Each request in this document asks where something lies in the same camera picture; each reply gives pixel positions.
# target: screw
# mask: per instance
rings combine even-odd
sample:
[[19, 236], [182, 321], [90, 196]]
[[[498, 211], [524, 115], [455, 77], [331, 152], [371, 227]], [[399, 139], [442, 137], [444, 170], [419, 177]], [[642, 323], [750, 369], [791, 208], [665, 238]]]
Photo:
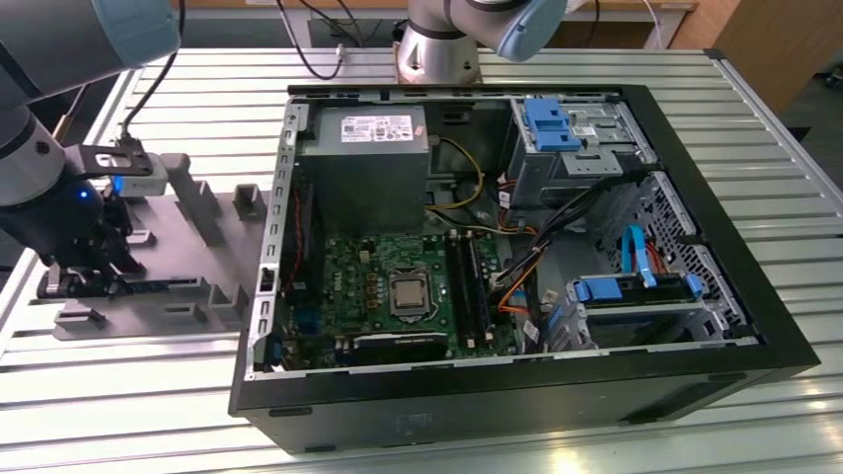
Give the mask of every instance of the screw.
[[51, 146], [47, 145], [47, 143], [43, 141], [38, 141], [36, 151], [39, 152], [40, 155], [47, 155], [51, 152]]

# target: green motherboard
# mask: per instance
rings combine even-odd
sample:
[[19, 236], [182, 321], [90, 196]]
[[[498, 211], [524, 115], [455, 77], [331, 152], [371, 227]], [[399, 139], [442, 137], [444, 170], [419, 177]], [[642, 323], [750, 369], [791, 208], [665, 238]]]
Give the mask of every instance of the green motherboard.
[[[447, 358], [515, 354], [515, 330], [508, 315], [500, 320], [491, 302], [490, 319], [498, 324], [491, 325], [487, 339], [474, 347], [467, 347], [460, 341], [446, 239], [446, 236], [419, 235], [328, 240], [319, 311], [319, 334], [323, 338], [342, 341], [354, 334], [424, 331], [448, 335]], [[483, 278], [488, 278], [500, 266], [491, 235], [475, 235], [474, 248]], [[396, 275], [411, 275], [411, 279], [420, 276], [419, 279], [427, 281], [407, 286], [416, 290], [423, 288], [430, 298], [430, 310], [418, 317], [402, 318], [395, 315], [400, 307], [394, 300], [400, 298]], [[410, 299], [414, 299], [412, 292], [408, 294]], [[310, 357], [310, 360], [318, 365], [311, 368], [343, 365], [334, 360], [331, 348], [324, 346], [322, 353]]]

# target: wooden cabinet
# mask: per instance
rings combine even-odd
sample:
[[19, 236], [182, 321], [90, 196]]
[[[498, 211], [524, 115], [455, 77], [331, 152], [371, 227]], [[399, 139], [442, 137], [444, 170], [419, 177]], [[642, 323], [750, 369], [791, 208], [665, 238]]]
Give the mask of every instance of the wooden cabinet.
[[721, 49], [777, 112], [841, 46], [841, 0], [699, 0], [671, 43], [675, 49]]

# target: power supply label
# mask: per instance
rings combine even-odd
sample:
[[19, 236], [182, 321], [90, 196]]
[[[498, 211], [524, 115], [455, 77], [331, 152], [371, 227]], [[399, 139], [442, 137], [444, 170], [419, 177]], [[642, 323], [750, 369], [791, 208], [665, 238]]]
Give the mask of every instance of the power supply label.
[[343, 143], [412, 141], [411, 116], [343, 118]]

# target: cpu socket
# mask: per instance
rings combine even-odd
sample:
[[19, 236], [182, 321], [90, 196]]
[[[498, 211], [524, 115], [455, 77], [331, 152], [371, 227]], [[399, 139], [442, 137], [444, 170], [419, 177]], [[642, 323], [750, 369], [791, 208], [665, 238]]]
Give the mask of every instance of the cpu socket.
[[431, 314], [427, 269], [395, 268], [388, 273], [388, 283], [390, 314], [404, 323], [418, 323]]

